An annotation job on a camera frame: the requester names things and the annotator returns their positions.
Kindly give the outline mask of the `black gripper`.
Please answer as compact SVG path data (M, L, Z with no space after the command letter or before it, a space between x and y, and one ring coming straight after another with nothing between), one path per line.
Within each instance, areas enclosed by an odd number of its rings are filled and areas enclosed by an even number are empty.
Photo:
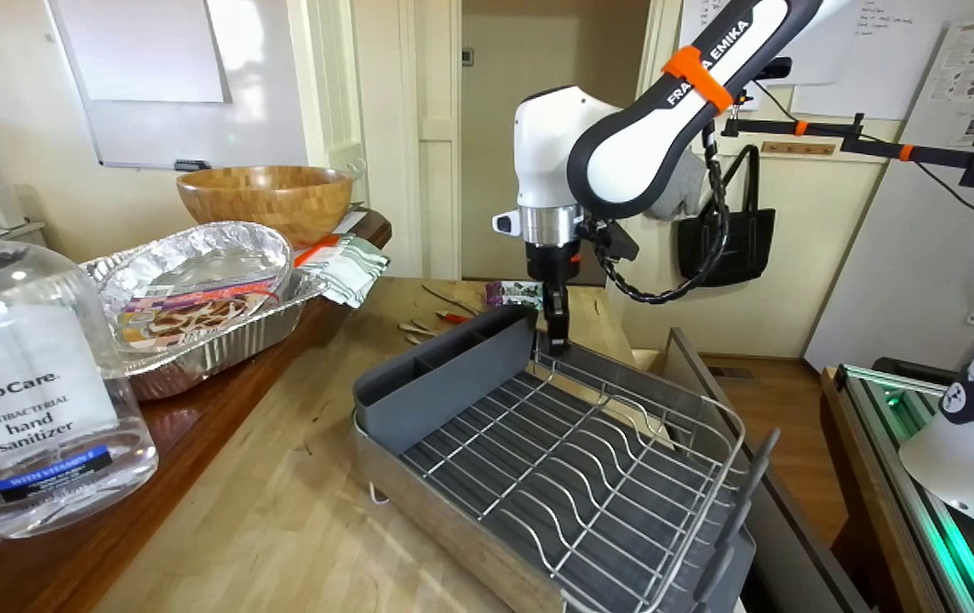
M549 317L549 346L567 346L565 286L577 272L577 245L526 245L526 277L542 283L542 314Z

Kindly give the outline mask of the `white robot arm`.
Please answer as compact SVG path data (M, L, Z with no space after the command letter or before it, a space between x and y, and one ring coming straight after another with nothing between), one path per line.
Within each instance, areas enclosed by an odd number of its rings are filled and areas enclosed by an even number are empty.
M728 0L628 105L563 85L514 109L518 199L494 228L525 242L556 351L567 344L565 286L577 253L591 250L601 267L628 259L635 245L616 239L610 224L664 202L683 151L720 125L741 89L836 2ZM900 462L974 520L974 359L943 393L938 415L900 446Z

